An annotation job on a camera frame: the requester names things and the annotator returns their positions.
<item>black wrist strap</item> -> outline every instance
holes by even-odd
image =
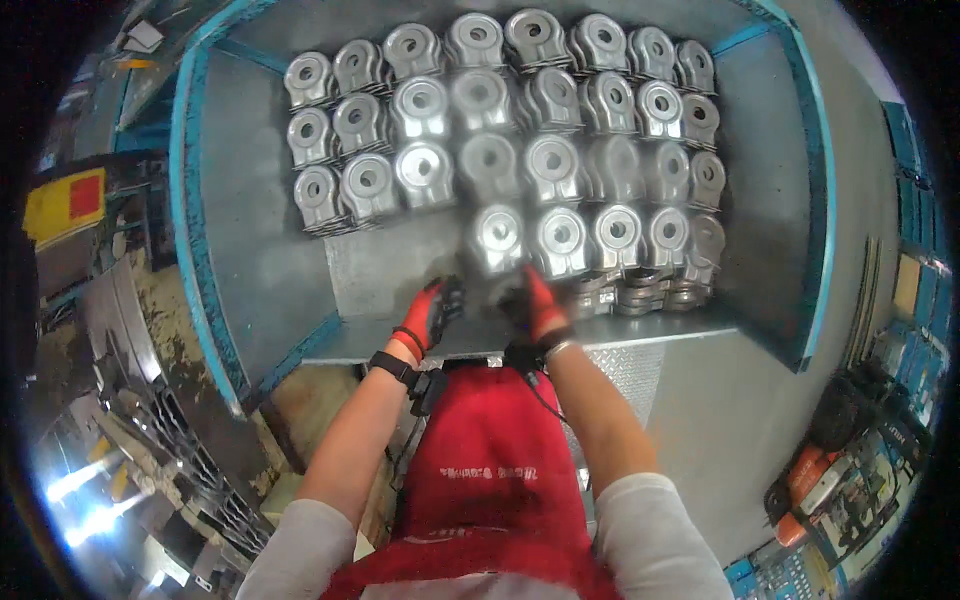
[[[420,378],[420,372],[411,367],[409,363],[384,351],[378,351],[373,355],[373,358],[370,359],[370,366],[371,368],[379,367],[393,375],[397,381],[406,386],[407,390],[413,390]]]
[[[540,338],[540,341],[537,342],[537,349],[545,355],[560,342],[566,342],[572,339],[573,327],[569,325],[566,327],[560,327],[559,329],[554,329],[549,333],[544,333],[543,337]]]

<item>bracelet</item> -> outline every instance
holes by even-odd
[[[548,350],[546,354],[543,355],[543,358],[544,360],[549,361],[551,358],[556,356],[562,349],[570,346],[574,346],[574,345],[576,345],[576,342],[574,342],[573,340],[563,340],[562,342],[560,342],[559,344],[557,344],[556,346]]]

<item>white sleeve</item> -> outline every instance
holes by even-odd
[[[253,561],[237,600],[317,600],[333,572],[353,560],[356,534],[347,518],[318,500],[291,502]]]
[[[597,498],[596,512],[600,560],[624,598],[733,598],[720,563],[663,475],[618,479]]]

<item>black cable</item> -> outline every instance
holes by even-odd
[[[562,423],[568,424],[564,416],[558,413],[556,410],[554,410],[552,406],[547,404],[546,400],[543,399],[543,396],[540,395],[540,392],[537,391],[537,384],[531,381],[531,379],[536,379],[537,374],[535,372],[528,372],[528,373],[521,373],[520,375],[521,375],[521,378],[523,379],[523,382],[527,384],[527,387],[530,388],[530,391],[534,393],[534,396],[536,396],[537,400],[540,401],[540,404],[543,405],[543,408],[550,411],[550,413],[554,417],[559,419]]]

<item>hand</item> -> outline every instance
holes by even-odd
[[[391,340],[401,342],[417,363],[440,342],[450,322],[464,315],[464,284],[456,276],[437,277],[417,292]]]
[[[524,287],[500,302],[500,309],[537,343],[544,335],[570,325],[543,277],[530,265],[522,271]]]

